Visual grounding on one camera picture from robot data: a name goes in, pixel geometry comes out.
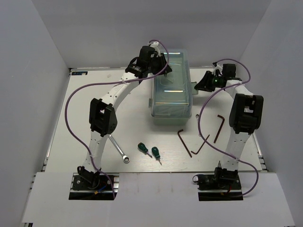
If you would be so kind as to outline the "green toolbox with clear lid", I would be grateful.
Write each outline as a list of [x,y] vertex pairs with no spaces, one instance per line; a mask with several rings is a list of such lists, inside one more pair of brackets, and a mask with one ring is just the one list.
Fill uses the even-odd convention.
[[191,118],[193,105],[187,51],[170,49],[166,54],[172,72],[153,79],[151,116],[157,125],[185,125]]

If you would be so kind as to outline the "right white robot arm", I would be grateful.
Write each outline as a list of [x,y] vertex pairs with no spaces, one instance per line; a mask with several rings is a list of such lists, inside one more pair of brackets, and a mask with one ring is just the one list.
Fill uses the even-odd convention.
[[247,140],[260,127],[264,98],[255,95],[245,87],[245,82],[236,77],[236,65],[227,63],[207,71],[195,85],[198,91],[214,92],[216,88],[227,92],[233,98],[229,116],[231,133],[225,155],[214,171],[214,184],[226,188],[238,177],[239,159]]

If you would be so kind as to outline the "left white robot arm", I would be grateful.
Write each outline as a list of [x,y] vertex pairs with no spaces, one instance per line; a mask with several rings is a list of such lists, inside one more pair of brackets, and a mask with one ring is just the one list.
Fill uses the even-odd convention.
[[132,59],[125,69],[119,84],[113,86],[101,99],[90,102],[89,123],[91,138],[89,152],[82,166],[77,168],[85,185],[94,189],[99,186],[101,158],[109,135],[117,127],[116,110],[126,96],[150,74],[162,75],[171,72],[164,53],[160,51],[160,43],[150,42],[143,46],[139,56]]

